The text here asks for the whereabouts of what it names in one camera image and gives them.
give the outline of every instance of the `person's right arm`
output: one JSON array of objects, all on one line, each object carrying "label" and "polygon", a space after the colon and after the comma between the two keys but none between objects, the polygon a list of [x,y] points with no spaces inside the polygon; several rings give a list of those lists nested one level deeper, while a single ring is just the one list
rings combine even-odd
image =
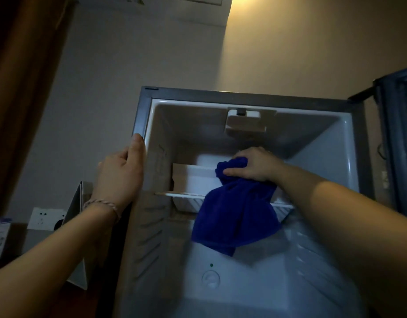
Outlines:
[{"label": "person's right arm", "polygon": [[234,158],[239,156],[248,158],[248,166],[226,169],[225,175],[281,187],[376,310],[384,317],[407,317],[406,217],[263,148]]}]

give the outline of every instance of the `hand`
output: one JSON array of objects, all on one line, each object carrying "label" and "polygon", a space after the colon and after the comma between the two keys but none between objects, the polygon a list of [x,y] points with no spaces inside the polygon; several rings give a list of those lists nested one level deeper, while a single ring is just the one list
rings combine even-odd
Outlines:
[{"label": "hand", "polygon": [[112,202],[123,210],[133,201],[143,183],[145,143],[134,134],[132,143],[99,163],[99,175],[91,199]]},{"label": "hand", "polygon": [[233,156],[233,159],[237,157],[246,157],[248,165],[243,168],[226,168],[223,171],[224,175],[249,178],[261,182],[273,181],[278,167],[284,165],[281,159],[262,147],[250,147],[241,150]]}]

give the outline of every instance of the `mini fridge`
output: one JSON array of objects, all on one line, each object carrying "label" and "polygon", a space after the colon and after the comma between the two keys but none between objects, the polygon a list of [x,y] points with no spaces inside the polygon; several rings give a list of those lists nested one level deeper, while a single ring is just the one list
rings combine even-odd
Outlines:
[{"label": "mini fridge", "polygon": [[190,235],[205,194],[221,185],[217,163],[249,146],[374,198],[371,95],[393,200],[407,215],[407,70],[348,100],[143,87],[133,130],[147,148],[143,189],[113,229],[97,316],[366,317],[354,283],[281,191],[271,202],[282,229],[233,257]]}]

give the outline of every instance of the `cleaning rag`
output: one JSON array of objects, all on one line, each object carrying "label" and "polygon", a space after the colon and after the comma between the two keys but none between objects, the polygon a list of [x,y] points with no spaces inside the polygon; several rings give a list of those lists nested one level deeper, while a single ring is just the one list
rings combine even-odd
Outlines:
[{"label": "cleaning rag", "polygon": [[192,241],[232,256],[236,247],[269,237],[280,229],[270,205],[275,184],[222,173],[226,168],[247,164],[245,157],[218,163],[215,173],[222,186],[206,195],[193,226]]}]

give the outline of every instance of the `person's left hand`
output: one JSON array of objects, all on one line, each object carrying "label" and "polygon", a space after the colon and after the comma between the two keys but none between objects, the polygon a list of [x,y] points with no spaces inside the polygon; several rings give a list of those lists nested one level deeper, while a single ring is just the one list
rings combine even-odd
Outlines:
[{"label": "person's left hand", "polygon": [[99,163],[91,200],[102,199],[114,203],[120,211],[125,209],[142,187],[144,158],[143,138],[134,134],[129,147]]}]

